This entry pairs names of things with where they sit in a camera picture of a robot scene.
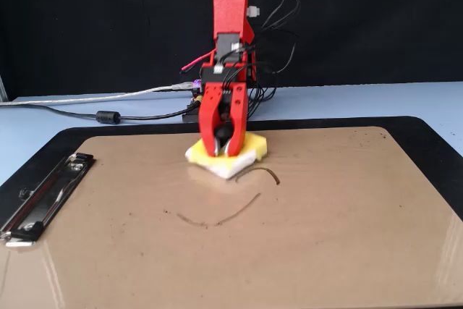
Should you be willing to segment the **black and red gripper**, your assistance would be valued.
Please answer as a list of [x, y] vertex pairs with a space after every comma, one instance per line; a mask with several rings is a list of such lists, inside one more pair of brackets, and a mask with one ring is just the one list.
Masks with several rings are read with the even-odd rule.
[[214, 130], [222, 124], [218, 106], [222, 98], [222, 84], [231, 85], [230, 118], [233, 125], [233, 134], [229, 139], [226, 154], [237, 156], [242, 150], [245, 141], [247, 124], [247, 76], [248, 64], [242, 62], [225, 63], [222, 66], [202, 66], [200, 71], [201, 85], [205, 91], [199, 110], [199, 130], [203, 145], [209, 156], [217, 156], [219, 142], [216, 140]]

